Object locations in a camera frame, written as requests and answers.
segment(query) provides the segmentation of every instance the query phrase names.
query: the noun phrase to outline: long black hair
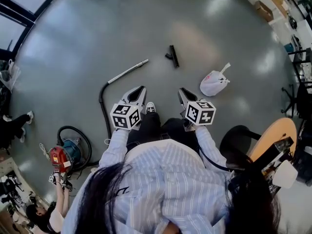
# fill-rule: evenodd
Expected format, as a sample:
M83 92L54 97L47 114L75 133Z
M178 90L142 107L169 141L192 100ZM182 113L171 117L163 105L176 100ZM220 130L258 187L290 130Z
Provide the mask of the long black hair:
M124 162L98 169L84 190L77 217L75 234L116 233L114 203L120 182L131 169Z
M31 205L26 207L27 218L31 222L36 224L39 227L39 229L42 230L43 232L51 233L51 231L48 228L48 224L49 224L51 213L55 208L55 204L51 204L51 206L49 207L47 212L41 216L37 215L36 207L37 207L37 205L35 205L35 204L31 204Z
M245 169L251 165L245 157ZM75 234L98 232L115 234L113 210L120 182L131 169L124 162L98 169L90 178L80 202ZM278 201L272 197L261 171L232 191L228 199L226 234L276 234L280 219Z

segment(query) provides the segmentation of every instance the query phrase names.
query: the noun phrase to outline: polished concrete floor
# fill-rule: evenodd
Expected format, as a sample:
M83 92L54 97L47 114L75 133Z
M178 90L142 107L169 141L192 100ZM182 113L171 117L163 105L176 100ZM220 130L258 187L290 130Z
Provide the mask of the polished concrete floor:
M164 57L170 44L178 69ZM21 75L11 101L13 116L35 113L26 142L15 140L12 156L40 196L55 199L48 182L53 168L39 143L50 149L58 128L72 125L89 137L92 160L99 159L107 133L98 93L107 80L144 59L150 62L106 90L108 111L127 90L144 85L163 122L179 117L178 89L204 97L202 79L230 62L225 76L231 82L207 97L217 108L208 127L217 145L233 126L262 133L282 117L281 87L294 82L283 46L246 0L55 0L19 51ZM77 189L88 173L74 181Z

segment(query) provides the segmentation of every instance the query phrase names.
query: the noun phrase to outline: desk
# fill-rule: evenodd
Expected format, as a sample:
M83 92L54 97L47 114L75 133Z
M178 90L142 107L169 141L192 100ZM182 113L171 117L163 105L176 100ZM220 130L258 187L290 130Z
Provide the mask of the desk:
M289 118L281 118L275 121L267 130L263 133L260 139L257 141L253 149L248 152L248 156L253 160L257 160L274 142L291 137L293 145L291 146L292 155L295 152L297 143L297 130L294 122Z

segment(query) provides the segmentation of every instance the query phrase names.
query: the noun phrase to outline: black office chair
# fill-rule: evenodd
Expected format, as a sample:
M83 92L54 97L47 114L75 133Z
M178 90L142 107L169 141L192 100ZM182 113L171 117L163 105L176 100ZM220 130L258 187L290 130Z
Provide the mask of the black office chair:
M312 88L312 86L306 86L305 84L312 84L312 81L305 81L300 83L297 92L297 97L294 96L294 89L292 84L290 84L290 87L292 88L291 95L285 88L282 88L282 91L285 92L290 99L288 107L285 110L283 109L281 110L283 114L285 114L290 108L292 108L291 118L293 118L294 106L295 104L297 104L297 112L299 114L299 117L311 120L312 94L309 94L307 89Z

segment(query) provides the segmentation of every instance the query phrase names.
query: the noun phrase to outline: sneaker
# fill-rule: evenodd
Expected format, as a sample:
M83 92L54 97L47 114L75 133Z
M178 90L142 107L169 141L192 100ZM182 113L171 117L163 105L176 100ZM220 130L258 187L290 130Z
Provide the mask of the sneaker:
M21 143L24 143L25 142L25 135L26 135L26 130L25 130L25 128L22 128L22 130L23 130L23 135L20 137L20 142Z
M145 113L154 113L156 112L156 108L155 108L155 105L154 103L152 102L149 102L146 104L146 109L145 109Z
M12 121L12 119L9 116L3 115L3 120L5 120L6 122Z
M33 111L30 111L30 112L27 113L27 115L30 117L30 120L27 121L26 123L27 123L28 125L30 125L31 122L33 121L34 113L33 113Z

